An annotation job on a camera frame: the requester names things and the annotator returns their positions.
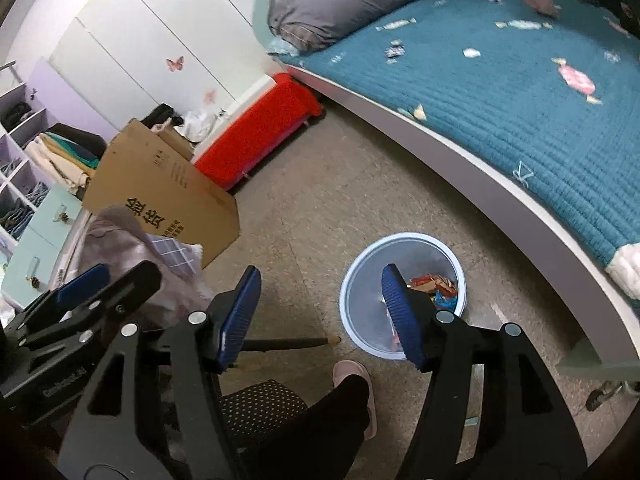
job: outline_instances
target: pink slipper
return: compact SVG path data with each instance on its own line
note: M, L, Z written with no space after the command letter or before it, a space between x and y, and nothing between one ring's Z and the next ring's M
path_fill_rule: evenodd
M376 436L378 431L378 422L376 420L376 405L373 402L373 386L371 384L371 377L367 369L357 363L356 361L339 361L334 365L334 387L340 384L345 377L350 375L359 375L364 378L369 385L369 400L367 401L367 408L369 409L369 425L364 430L364 440L369 440Z

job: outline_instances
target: teal bedspread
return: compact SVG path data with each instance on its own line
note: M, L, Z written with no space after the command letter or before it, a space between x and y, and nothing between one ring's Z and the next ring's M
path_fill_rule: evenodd
M607 267L623 246L632 249L627 259L640 258L640 41L618 30L608 10L555 3L557 20L522 0L419 0L325 51L281 60L480 156L545 203ZM383 28L399 20L409 23ZM395 40L405 53L389 62ZM424 116L414 116L419 105ZM632 271L612 275L637 300Z

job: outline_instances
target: black pants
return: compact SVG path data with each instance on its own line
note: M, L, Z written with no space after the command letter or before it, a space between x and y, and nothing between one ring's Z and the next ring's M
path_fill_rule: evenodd
M342 480L369 425L369 385L346 377L331 393L242 458L252 480Z

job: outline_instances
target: green cloth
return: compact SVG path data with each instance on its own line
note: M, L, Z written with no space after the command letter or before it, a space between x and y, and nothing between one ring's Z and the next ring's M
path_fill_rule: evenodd
M68 140L65 140L62 137L57 136L56 134L52 134L50 132L45 133L45 135L49 137L49 139L51 139L53 142L58 144L60 148L65 150L69 155L79 160L89 168L92 168L93 170L95 170L95 168L98 167L100 160L98 160L98 158L86 159L78 155L78 152L76 152L76 150L74 149L74 143L68 142Z

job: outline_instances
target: beige floor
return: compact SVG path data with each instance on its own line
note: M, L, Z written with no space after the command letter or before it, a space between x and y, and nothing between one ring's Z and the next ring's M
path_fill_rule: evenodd
M216 291L232 288L243 269L262 272L260 306L250 335L338 334L342 343L271 354L242 354L241 368L222 376L223 389L275 378L308 403L331 388L341 358L372 374L378 436L363 444L350 479L390 480L414 432L428 375L407 362L387 362L357 349L344 333L338 291L344 272L368 244L393 232L418 231L446 243L460 259L469 290L469 323L498 328L519 323L574 414L593 460L611 441L634 403L619 396L594 413L584 409L597 384L558 376L553 368L580 337L580 327L548 283L474 206L393 141L335 104L327 117L280 150L236 198L241 237L206 269ZM469 413L478 415L479 396ZM467 428L460 457L475 446Z

